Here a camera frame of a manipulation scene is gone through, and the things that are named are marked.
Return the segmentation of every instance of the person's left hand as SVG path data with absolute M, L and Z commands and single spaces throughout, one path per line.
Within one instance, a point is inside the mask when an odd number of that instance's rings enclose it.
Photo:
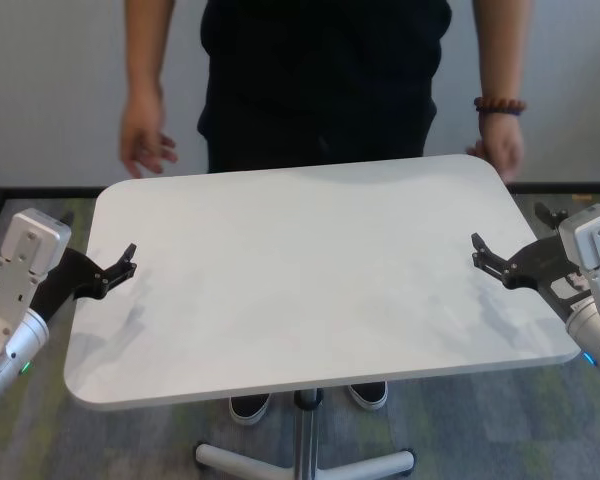
M 467 153 L 493 165 L 505 183 L 513 181 L 524 157 L 518 117 L 507 113 L 480 113 L 479 127 L 482 139 L 467 148 Z

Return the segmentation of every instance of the black pants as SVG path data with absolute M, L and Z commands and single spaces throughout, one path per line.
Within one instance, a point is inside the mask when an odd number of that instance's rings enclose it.
M 320 119 L 234 100 L 208 103 L 199 129 L 219 173 L 420 157 L 435 112 L 430 96 L 399 112 Z

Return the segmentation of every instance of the beaded bracelet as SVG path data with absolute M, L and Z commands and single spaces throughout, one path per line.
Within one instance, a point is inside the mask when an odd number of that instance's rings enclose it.
M 478 97 L 473 104 L 480 113 L 507 113 L 518 116 L 527 109 L 526 102 L 507 98 Z

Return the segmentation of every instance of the blue indicator light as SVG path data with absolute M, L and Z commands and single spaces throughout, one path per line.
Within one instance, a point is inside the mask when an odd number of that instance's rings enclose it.
M 587 352 L 583 352 L 582 356 L 587 360 L 587 362 L 589 362 L 591 365 L 593 365 L 594 367 L 598 364 L 598 362 L 596 362 L 596 359 L 593 358 L 591 356 L 591 354 L 587 353 Z

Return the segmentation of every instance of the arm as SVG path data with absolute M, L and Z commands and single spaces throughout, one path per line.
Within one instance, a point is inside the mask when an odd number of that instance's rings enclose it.
M 126 0 L 129 90 L 159 90 L 174 0 Z
M 532 5 L 532 0 L 473 0 L 484 97 L 518 98 Z M 482 139 L 467 152 L 486 159 L 505 182 L 511 181 L 524 156 L 518 118 L 480 114 L 479 128 Z
M 138 163 L 162 173 L 162 160 L 176 162 L 175 142 L 162 133 L 160 72 L 174 0 L 125 0 L 128 98 L 120 127 L 120 160 L 135 177 Z
M 473 0 L 485 97 L 517 98 L 532 0 Z

